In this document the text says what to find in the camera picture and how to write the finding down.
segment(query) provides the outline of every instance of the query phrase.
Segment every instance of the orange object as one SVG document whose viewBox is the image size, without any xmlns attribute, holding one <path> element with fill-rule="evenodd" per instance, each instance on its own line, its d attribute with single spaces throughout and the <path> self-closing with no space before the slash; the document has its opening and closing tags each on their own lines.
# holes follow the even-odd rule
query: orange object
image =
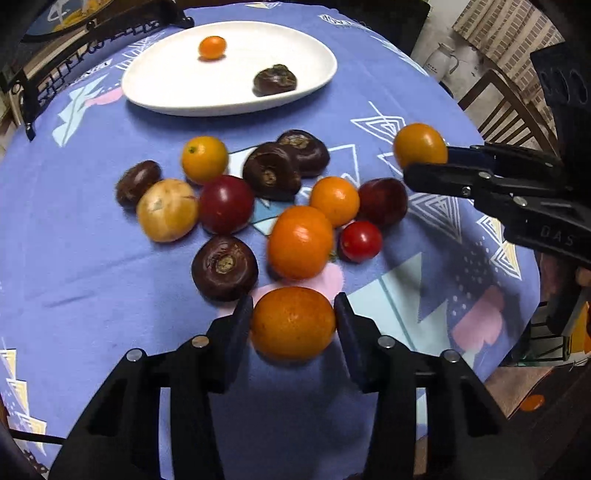
<svg viewBox="0 0 591 480">
<path fill-rule="evenodd" d="M 521 411 L 534 411 L 540 408 L 545 402 L 546 400 L 543 395 L 530 395 L 521 402 L 519 409 Z"/>
<path fill-rule="evenodd" d="M 138 222 L 154 242 L 174 242 L 187 235 L 199 217 L 199 201 L 188 183 L 166 179 L 152 185 L 135 209 Z"/>
<path fill-rule="evenodd" d="M 321 293 L 304 287 L 278 288 L 257 302 L 251 340 L 270 359 L 305 361 L 329 345 L 335 325 L 333 308 Z"/>
<path fill-rule="evenodd" d="M 425 124 L 404 127 L 393 144 L 398 165 L 405 169 L 411 163 L 447 163 L 447 145 L 437 130 Z"/>
<path fill-rule="evenodd" d="M 197 185 L 222 175 L 228 167 L 228 149 L 215 137 L 195 137 L 183 147 L 181 166 L 189 180 Z"/>
<path fill-rule="evenodd" d="M 199 44 L 199 54 L 206 60 L 217 60 L 226 51 L 226 46 L 222 37 L 205 37 Z"/>
<path fill-rule="evenodd" d="M 340 177 L 326 177 L 316 182 L 309 205 L 326 215 L 334 228 L 345 225 L 359 211 L 359 193 L 353 184 Z"/>
<path fill-rule="evenodd" d="M 277 218 L 267 242 L 267 260 L 284 278 L 312 278 L 328 262 L 334 241 L 332 225 L 321 211 L 293 206 Z"/>
</svg>

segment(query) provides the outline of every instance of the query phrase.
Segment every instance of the brown fruit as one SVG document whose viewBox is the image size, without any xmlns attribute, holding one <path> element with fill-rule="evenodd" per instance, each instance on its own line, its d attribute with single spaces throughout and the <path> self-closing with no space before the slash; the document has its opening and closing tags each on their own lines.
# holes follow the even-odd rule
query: brown fruit
<svg viewBox="0 0 591 480">
<path fill-rule="evenodd" d="M 136 208 L 139 224 L 154 242 L 174 242 L 193 229 L 199 217 L 199 201 L 191 185 L 161 180 L 144 194 Z"/>
<path fill-rule="evenodd" d="M 254 91 L 258 95 L 289 92 L 295 90 L 296 86 L 296 76 L 285 65 L 280 64 L 260 71 L 254 78 Z"/>
<path fill-rule="evenodd" d="M 259 145 L 246 159 L 242 178 L 257 197 L 293 201 L 301 188 L 296 149 L 276 142 Z"/>
<path fill-rule="evenodd" d="M 314 135 L 303 130 L 288 130 L 277 139 L 281 145 L 295 148 L 295 160 L 302 177 L 317 177 L 330 161 L 330 154 L 326 145 Z"/>
<path fill-rule="evenodd" d="M 233 236 L 216 235 L 193 258 L 191 275 L 204 297 L 232 301 L 252 290 L 258 279 L 258 264 L 246 243 Z"/>
<path fill-rule="evenodd" d="M 127 209 L 135 208 L 142 195 L 160 181 L 162 169 L 154 160 L 145 160 L 126 171 L 115 186 L 117 202 Z"/>
</svg>

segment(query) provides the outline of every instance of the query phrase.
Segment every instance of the oval white plate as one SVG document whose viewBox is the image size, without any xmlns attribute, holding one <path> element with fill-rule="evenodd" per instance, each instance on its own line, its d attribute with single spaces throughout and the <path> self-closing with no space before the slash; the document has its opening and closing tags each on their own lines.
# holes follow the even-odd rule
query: oval white plate
<svg viewBox="0 0 591 480">
<path fill-rule="evenodd" d="M 226 39 L 225 57 L 199 60 L 205 37 Z M 253 79 L 277 63 L 297 78 L 292 92 L 257 97 Z M 256 112 L 311 94 L 335 75 L 337 61 L 326 45 L 294 30 L 264 22 L 201 25 L 155 43 L 137 57 L 121 80 L 133 103 L 169 115 L 221 116 Z"/>
</svg>

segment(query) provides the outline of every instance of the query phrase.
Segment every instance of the black stand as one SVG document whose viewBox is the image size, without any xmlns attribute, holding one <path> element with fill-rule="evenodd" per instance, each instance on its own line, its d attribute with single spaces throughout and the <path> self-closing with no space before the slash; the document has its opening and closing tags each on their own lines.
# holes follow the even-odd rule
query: black stand
<svg viewBox="0 0 591 480">
<path fill-rule="evenodd" d="M 171 394 L 175 479 L 223 480 L 208 395 L 225 393 L 235 379 L 252 311 L 245 297 L 233 315 L 214 320 L 206 335 L 174 352 L 128 351 L 63 442 L 49 480 L 160 480 L 163 387 Z M 362 480 L 412 480 L 417 388 L 427 391 L 428 478 L 534 480 L 527 448 L 459 353 L 409 351 L 381 335 L 373 320 L 355 315 L 344 293 L 335 298 L 335 314 L 351 380 L 363 393 L 378 393 Z M 0 463 L 8 459 L 19 473 L 11 480 L 40 480 L 28 476 L 26 465 L 15 466 L 20 459 L 7 452 L 0 448 Z"/>
<path fill-rule="evenodd" d="M 99 25 L 88 22 L 84 36 L 71 43 L 30 78 L 20 70 L 5 83 L 0 75 L 0 87 L 5 93 L 9 90 L 15 95 L 20 93 L 20 110 L 29 140 L 35 138 L 33 123 L 37 117 L 45 111 L 57 92 L 68 85 L 69 73 L 87 54 L 101 49 L 109 40 L 145 34 L 167 25 L 191 28 L 195 23 L 172 0 L 152 0 Z"/>
</svg>

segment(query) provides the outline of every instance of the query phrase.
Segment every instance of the blue tablecloth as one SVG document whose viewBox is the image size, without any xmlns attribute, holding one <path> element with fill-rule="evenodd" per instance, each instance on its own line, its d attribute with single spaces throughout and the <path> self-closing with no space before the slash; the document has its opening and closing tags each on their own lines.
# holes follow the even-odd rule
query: blue tablecloth
<svg viewBox="0 0 591 480">
<path fill-rule="evenodd" d="M 326 174 L 359 185 L 401 178 L 391 144 L 405 124 L 430 124 L 450 145 L 482 143 L 421 67 L 335 10 L 275 2 L 189 14 L 197 25 L 257 20 L 303 31 L 331 48 L 338 72 L 320 91 L 269 111 L 160 115 L 122 98 L 120 81 L 143 50 L 177 31 L 171 27 L 118 44 L 120 50 L 98 64 L 95 57 L 94 68 L 37 119 L 33 142 L 23 129 L 17 132 L 0 164 L 0 356 L 6 369 L 0 392 L 14 428 L 67 435 L 128 349 L 173 350 L 205 332 L 220 313 L 191 280 L 190 263 L 207 240 L 203 229 L 156 245 L 115 202 L 113 186 L 129 166 L 152 158 L 166 177 L 183 178 L 183 144 L 214 135 L 234 152 L 230 172 L 239 171 L 250 147 L 300 128 L 329 147 Z M 297 203 L 307 201 L 311 185 L 305 184 Z M 484 379 L 538 304 L 533 253 L 505 242 L 500 224 L 468 200 L 409 195 L 407 217 L 374 260 L 331 263 L 306 284 L 329 298 L 344 290 L 357 313 L 413 349 L 434 355 L 457 349 Z M 254 227 L 238 234 L 261 264 L 263 233 L 282 208 L 258 202 Z M 265 268 L 260 272 L 256 299 L 277 286 Z M 230 392 L 212 396 L 227 478 L 341 480 L 359 472 L 375 402 L 348 380 L 338 341 L 300 369 L 269 366 L 249 346 Z M 423 434 L 424 396 L 418 405 Z M 170 478 L 166 415 L 161 426 L 162 471 Z M 48 445 L 23 448 L 46 465 L 57 452 Z"/>
</svg>

